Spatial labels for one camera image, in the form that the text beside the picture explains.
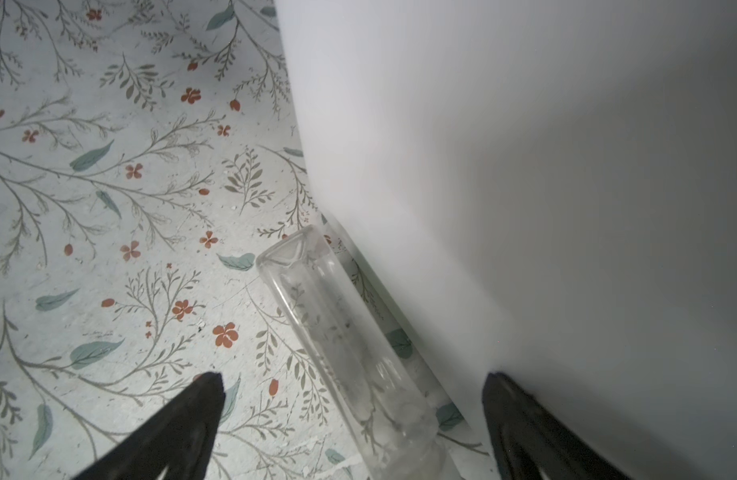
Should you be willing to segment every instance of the small red flower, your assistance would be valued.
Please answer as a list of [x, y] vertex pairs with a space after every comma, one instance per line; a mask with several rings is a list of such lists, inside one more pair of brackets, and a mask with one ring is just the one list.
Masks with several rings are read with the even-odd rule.
[[195, 306], [195, 302], [192, 302], [192, 306], [190, 306], [190, 302], [187, 300], [182, 300], [181, 302], [174, 303], [174, 307], [171, 309], [171, 313], [176, 315], [176, 319], [180, 322], [182, 321], [182, 318], [184, 318], [185, 315], [192, 313], [192, 308]]
[[142, 174], [139, 173], [139, 170], [142, 170], [142, 164], [136, 164], [136, 167], [133, 167], [133, 165], [126, 165], [126, 178], [142, 178]]
[[215, 244], [216, 242], [220, 241], [220, 239], [216, 238], [215, 236], [212, 238], [212, 235], [214, 235], [214, 233], [211, 230], [208, 230], [206, 232], [206, 236], [201, 236], [200, 238], [201, 244], [206, 245], [206, 248], [211, 248], [211, 244]]
[[37, 137], [38, 134], [39, 132], [37, 130], [32, 130], [32, 133], [30, 133], [29, 130], [25, 130], [24, 136], [22, 137], [22, 141], [29, 141], [31, 144], [34, 144], [35, 137]]
[[124, 260], [127, 262], [131, 257], [137, 258], [139, 255], [141, 255], [141, 252], [136, 251], [136, 248], [139, 246], [139, 242], [134, 240], [131, 242], [131, 248], [128, 245], [123, 245], [120, 248], [120, 251], [124, 253]]
[[191, 105], [199, 100], [200, 100], [200, 90], [192, 90], [191, 88], [188, 88], [185, 91], [185, 94], [182, 95], [182, 101], [186, 101], [187, 103]]
[[232, 322], [225, 326], [215, 326], [212, 333], [216, 335], [216, 346], [225, 346], [229, 349], [232, 342], [238, 340], [238, 332], [235, 331], [235, 323]]

